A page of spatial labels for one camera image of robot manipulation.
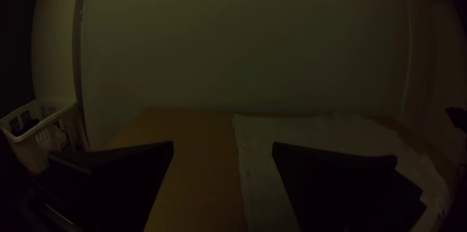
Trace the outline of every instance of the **wooden desk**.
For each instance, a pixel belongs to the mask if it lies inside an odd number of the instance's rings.
[[[161,141],[174,142],[174,157],[162,182],[145,231],[247,230],[231,118],[234,113],[147,108],[126,125],[105,149]],[[240,113],[250,116],[307,117],[303,114]],[[398,131],[416,151],[432,156],[451,186],[455,168],[417,134],[395,120],[373,118]]]

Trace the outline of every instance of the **desk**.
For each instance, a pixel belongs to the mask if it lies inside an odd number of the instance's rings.
[[[147,108],[130,121],[105,149],[174,142],[174,156],[152,207],[145,231],[218,232],[247,230],[238,172],[234,113],[178,108]],[[304,114],[239,113],[263,117]],[[386,117],[372,118],[395,130],[417,152],[431,156],[452,187],[455,168],[416,133]]]

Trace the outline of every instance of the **laundry basket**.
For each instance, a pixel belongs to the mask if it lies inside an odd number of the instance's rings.
[[[34,119],[40,122],[18,135]],[[47,155],[51,150],[76,152],[89,148],[77,104],[34,100],[0,119],[0,129],[16,157],[33,174],[47,167]]]

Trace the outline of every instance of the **white wall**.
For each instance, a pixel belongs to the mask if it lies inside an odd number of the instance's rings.
[[[405,0],[85,0],[91,146],[144,106],[397,115]]]
[[[36,0],[31,63],[36,98],[76,102],[72,63],[75,0]]]

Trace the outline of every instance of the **white cloth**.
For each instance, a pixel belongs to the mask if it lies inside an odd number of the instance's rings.
[[[300,231],[271,156],[274,142],[363,156],[397,156],[396,171],[423,189],[427,209],[412,232],[429,231],[449,209],[449,191],[432,161],[397,133],[358,115],[309,118],[233,117],[239,172],[250,232]]]

